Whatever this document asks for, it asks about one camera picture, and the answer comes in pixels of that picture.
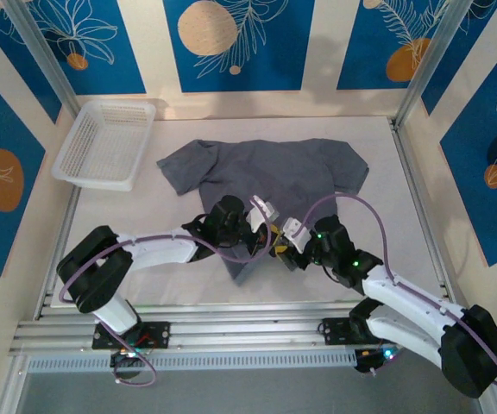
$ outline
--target t-shirt sleeve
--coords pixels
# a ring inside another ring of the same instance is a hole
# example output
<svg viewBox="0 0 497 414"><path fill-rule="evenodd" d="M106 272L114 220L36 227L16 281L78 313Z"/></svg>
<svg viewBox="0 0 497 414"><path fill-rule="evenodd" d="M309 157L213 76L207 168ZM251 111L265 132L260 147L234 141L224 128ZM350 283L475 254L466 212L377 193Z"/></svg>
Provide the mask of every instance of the t-shirt sleeve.
<svg viewBox="0 0 497 414"><path fill-rule="evenodd" d="M195 190L217 164L218 143L191 141L156 165L179 196Z"/></svg>
<svg viewBox="0 0 497 414"><path fill-rule="evenodd" d="M329 167L335 189L357 194L368 176L368 163L347 142L321 141L320 153Z"/></svg>

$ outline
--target white plastic basket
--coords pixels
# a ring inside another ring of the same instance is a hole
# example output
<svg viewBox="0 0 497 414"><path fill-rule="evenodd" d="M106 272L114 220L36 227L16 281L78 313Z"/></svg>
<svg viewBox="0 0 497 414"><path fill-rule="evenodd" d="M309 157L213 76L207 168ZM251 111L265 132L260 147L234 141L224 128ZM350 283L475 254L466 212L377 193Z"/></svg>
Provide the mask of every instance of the white plastic basket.
<svg viewBox="0 0 497 414"><path fill-rule="evenodd" d="M150 103L86 103L57 155L53 176L80 187L130 191L155 113Z"/></svg>

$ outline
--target gray t-shirt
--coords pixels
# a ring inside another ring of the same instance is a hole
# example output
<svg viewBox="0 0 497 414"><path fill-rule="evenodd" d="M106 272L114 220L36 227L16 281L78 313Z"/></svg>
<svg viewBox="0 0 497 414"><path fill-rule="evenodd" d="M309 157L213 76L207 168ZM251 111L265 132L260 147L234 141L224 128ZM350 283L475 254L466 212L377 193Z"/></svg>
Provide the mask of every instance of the gray t-shirt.
<svg viewBox="0 0 497 414"><path fill-rule="evenodd" d="M368 164L342 141L312 139L294 142L245 141L226 143L196 140L157 162L179 196L198 188L204 212L223 196L240 198L245 208L256 195L280 213L278 227L288 217L302 221L310 207L335 191L356 194L368 175ZM335 200L320 205L310 225L337 213ZM244 246L224 250L249 258ZM225 260L231 276L241 284L257 266Z"/></svg>

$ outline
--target orange circle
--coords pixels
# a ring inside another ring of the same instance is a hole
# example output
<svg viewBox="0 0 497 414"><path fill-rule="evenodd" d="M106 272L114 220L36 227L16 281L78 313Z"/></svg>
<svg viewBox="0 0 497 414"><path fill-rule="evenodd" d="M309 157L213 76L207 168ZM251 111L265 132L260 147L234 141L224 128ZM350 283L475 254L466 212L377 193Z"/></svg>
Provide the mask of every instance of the orange circle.
<svg viewBox="0 0 497 414"><path fill-rule="evenodd" d="M484 172L484 182L488 188L493 190L497 188L497 166L495 164L488 166Z"/></svg>
<svg viewBox="0 0 497 414"><path fill-rule="evenodd" d="M387 78L393 82L407 82L412 80L418 64L429 47L431 39L416 39L409 45L404 45L390 57L387 63Z"/></svg>
<svg viewBox="0 0 497 414"><path fill-rule="evenodd" d="M0 175L0 211L9 213L21 202L24 173L21 161L6 149L0 149Z"/></svg>
<svg viewBox="0 0 497 414"><path fill-rule="evenodd" d="M77 71L84 71L87 69L87 59L81 54L70 53L66 57L66 63L68 63L72 69L76 69Z"/></svg>

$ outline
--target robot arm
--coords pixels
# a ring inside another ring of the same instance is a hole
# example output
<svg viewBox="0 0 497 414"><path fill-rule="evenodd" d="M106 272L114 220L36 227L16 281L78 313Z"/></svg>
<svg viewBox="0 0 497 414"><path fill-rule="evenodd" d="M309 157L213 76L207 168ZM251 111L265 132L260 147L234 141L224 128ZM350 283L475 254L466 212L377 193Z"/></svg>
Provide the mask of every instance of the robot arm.
<svg viewBox="0 0 497 414"><path fill-rule="evenodd" d="M208 246L227 248L243 243L248 251L257 251L267 240L263 214L271 222L277 213L260 199L256 203L260 208L245 214L241 200L226 196L208 216L151 235L143 243L129 235L115 235L108 226L99 227L61 261L57 273L66 283L89 260L122 243L105 255L104 262L89 266L69 284L68 291L80 312L94 313L122 339L139 343L155 323L142 323L117 293L126 273L164 263L202 260L214 252ZM497 356L497 327L486 310L477 305L465 310L389 273L381 259L355 249L337 216L317 221L313 230L301 229L300 222L290 218L282 234L275 245L286 248L278 257L287 267L305 270L310 263L328 267L340 284L366 296L350 312L349 329L357 343L380 338L409 348L441 368L456 389L472 398L478 398L495 380L497 366L492 358L456 323L457 318L464 321ZM108 341L108 345L117 348L115 342Z"/></svg>
<svg viewBox="0 0 497 414"><path fill-rule="evenodd" d="M386 339L423 356L472 398L495 381L493 359L457 323L468 325L497 357L497 327L485 309L466 310L389 274L382 260L355 249L336 215L318 220L312 231L290 219L283 234L293 247L286 261L329 267L340 284L366 297L350 312L350 327L361 337Z"/></svg>
<svg viewBox="0 0 497 414"><path fill-rule="evenodd" d="M245 214L240 199L225 196L208 215L197 216L178 229L149 237L116 235L109 226L98 227L59 263L57 273L66 283L88 260L106 248L123 244L88 267L68 288L81 313L93 313L122 336L141 323L134 308L117 292L126 274L165 263L194 262L213 254L197 240L214 248L243 243L249 251L257 251L267 236L261 211L270 221L277 214L270 203L257 197L254 202L260 209L253 207Z"/></svg>

